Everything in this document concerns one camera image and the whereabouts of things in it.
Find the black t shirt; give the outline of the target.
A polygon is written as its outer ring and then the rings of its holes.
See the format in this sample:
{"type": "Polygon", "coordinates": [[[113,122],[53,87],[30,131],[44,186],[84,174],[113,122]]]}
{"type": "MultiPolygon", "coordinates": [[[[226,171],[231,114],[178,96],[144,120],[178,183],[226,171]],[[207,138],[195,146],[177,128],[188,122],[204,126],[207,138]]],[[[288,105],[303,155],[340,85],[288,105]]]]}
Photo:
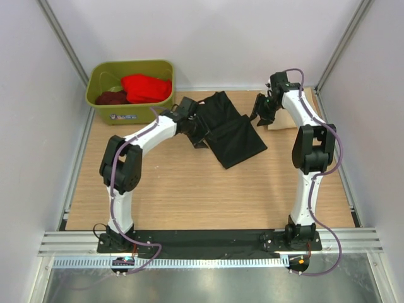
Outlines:
{"type": "Polygon", "coordinates": [[[238,112],[225,92],[199,101],[197,116],[208,126],[205,141],[225,169],[267,150],[249,117],[238,112]]]}

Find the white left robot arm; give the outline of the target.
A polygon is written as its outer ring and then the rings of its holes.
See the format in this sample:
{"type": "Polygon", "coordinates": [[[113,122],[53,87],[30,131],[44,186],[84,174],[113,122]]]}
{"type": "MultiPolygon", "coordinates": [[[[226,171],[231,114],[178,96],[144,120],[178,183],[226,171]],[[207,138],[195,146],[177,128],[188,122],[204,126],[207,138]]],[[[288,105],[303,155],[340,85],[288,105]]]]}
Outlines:
{"type": "Polygon", "coordinates": [[[203,101],[184,97],[173,109],[152,107],[155,119],[139,131],[120,137],[112,136],[106,146],[99,173],[109,194],[110,218],[101,245],[128,252],[135,245],[132,236],[132,196],[141,179],[143,157],[163,141],[184,134],[195,149],[207,148],[205,138],[211,134],[199,108],[203,101]]]}

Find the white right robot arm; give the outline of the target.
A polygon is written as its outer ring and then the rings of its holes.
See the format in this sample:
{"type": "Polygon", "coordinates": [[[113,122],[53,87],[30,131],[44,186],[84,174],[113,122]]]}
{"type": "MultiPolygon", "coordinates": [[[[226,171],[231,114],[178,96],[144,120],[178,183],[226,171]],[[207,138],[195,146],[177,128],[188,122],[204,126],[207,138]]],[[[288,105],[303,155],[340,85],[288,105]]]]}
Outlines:
{"type": "Polygon", "coordinates": [[[286,110],[298,128],[292,148],[292,163],[298,171],[298,185],[295,204],[288,217],[282,239],[286,246],[298,250],[315,240],[316,203],[322,178],[328,174],[333,163],[336,127],[325,123],[311,107],[303,92],[303,82],[292,83],[289,71],[298,71],[304,79],[302,70],[297,68],[279,71],[270,76],[267,94],[258,94],[250,120],[259,118],[257,126],[269,126],[275,122],[276,113],[286,110]]]}

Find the folded beige t shirt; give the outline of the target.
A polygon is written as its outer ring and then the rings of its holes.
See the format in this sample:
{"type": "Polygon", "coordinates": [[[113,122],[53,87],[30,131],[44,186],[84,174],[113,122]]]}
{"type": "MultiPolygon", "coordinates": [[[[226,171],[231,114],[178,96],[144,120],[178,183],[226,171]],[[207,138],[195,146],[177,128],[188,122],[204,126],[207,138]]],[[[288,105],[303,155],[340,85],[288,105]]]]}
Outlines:
{"type": "MultiPolygon", "coordinates": [[[[318,104],[314,96],[314,91],[312,88],[304,88],[304,95],[310,106],[313,108],[314,112],[321,117],[319,113],[318,104]]],[[[275,114],[274,123],[267,126],[269,131],[277,131],[281,129],[292,129],[296,128],[296,124],[293,121],[291,115],[285,109],[279,109],[275,114]]]]}

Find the red t shirt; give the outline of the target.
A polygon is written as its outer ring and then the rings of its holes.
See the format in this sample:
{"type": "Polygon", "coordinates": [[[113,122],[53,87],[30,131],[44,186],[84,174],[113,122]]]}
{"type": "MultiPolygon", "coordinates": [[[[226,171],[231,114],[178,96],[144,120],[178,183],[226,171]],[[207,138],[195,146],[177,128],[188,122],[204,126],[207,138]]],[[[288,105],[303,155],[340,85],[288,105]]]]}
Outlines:
{"type": "Polygon", "coordinates": [[[162,80],[143,74],[132,74],[121,79],[127,100],[131,104],[163,102],[172,93],[172,81],[162,80]]]}

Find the olive green plastic bin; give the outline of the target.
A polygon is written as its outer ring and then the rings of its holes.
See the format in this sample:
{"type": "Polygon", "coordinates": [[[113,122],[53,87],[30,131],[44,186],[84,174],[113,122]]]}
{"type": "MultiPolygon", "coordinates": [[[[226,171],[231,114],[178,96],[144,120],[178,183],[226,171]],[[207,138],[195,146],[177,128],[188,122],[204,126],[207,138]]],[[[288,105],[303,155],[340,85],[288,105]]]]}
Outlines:
{"type": "Polygon", "coordinates": [[[151,107],[174,104],[175,69],[163,59],[110,61],[96,66],[86,88],[86,101],[108,125],[154,120],[151,107]]]}

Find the dark maroon t shirt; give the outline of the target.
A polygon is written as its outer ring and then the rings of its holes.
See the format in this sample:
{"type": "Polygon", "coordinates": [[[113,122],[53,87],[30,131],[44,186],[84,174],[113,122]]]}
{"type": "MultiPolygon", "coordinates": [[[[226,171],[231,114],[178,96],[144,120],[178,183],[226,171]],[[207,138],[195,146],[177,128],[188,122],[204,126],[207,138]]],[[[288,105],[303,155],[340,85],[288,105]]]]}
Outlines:
{"type": "Polygon", "coordinates": [[[124,90],[119,92],[103,92],[95,100],[96,105],[124,105],[128,103],[127,93],[124,90]]]}

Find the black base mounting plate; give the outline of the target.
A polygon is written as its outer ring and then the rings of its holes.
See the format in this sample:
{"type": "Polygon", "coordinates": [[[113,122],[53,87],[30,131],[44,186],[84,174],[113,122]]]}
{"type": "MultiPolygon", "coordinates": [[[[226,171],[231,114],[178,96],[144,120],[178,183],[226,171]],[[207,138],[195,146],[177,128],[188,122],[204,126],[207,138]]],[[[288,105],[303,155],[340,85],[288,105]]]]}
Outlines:
{"type": "Polygon", "coordinates": [[[161,244],[160,258],[220,259],[267,256],[278,251],[321,251],[318,232],[292,237],[283,230],[138,230],[127,236],[136,242],[161,244]]]}

